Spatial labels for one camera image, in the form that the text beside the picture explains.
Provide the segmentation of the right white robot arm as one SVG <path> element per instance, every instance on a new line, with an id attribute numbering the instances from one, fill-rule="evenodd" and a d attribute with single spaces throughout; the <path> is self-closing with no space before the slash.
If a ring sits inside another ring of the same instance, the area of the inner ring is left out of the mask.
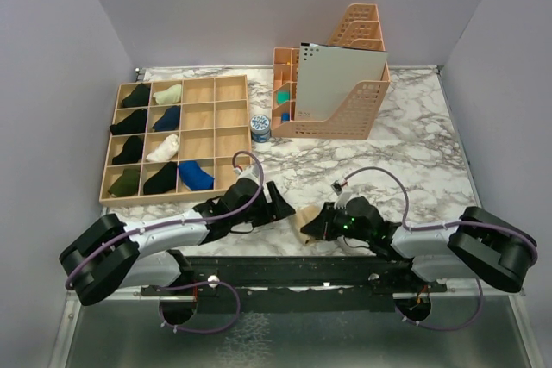
<path id="1" fill-rule="evenodd" d="M 435 223 L 408 230 L 356 196 L 346 203 L 326 202 L 299 232 L 314 240 L 359 240 L 380 259 L 407 263 L 396 270 L 398 285 L 407 291 L 439 279 L 478 278 L 497 290 L 518 293 L 537 259 L 534 239 L 475 206 L 451 226 Z"/>

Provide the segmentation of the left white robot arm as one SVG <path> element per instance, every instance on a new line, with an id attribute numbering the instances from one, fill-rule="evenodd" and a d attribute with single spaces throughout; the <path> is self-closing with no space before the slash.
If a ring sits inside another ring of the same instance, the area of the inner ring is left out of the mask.
<path id="1" fill-rule="evenodd" d="M 295 213 L 273 181 L 261 187 L 252 178 L 240 178 L 223 195 L 166 219 L 122 221 L 103 215 L 60 254 L 65 286 L 90 306 L 121 288 L 141 259 L 220 240 L 244 223 L 257 228 Z"/>

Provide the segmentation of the beige underwear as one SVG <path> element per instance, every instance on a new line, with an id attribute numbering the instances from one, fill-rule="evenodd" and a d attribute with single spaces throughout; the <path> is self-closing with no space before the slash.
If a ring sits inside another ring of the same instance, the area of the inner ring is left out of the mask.
<path id="1" fill-rule="evenodd" d="M 298 209 L 294 216 L 294 231 L 299 242 L 303 246 L 315 243 L 316 240 L 301 232 L 301 228 L 312 222 L 321 212 L 322 207 L 320 205 L 309 205 L 302 209 Z"/>

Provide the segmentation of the blue boxer underwear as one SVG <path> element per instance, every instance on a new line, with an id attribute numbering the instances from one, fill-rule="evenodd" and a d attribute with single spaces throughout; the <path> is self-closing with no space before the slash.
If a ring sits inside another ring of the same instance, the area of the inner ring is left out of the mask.
<path id="1" fill-rule="evenodd" d="M 191 191 L 213 190 L 215 179 L 204 171 L 195 160 L 183 161 L 178 165 L 180 179 Z"/>

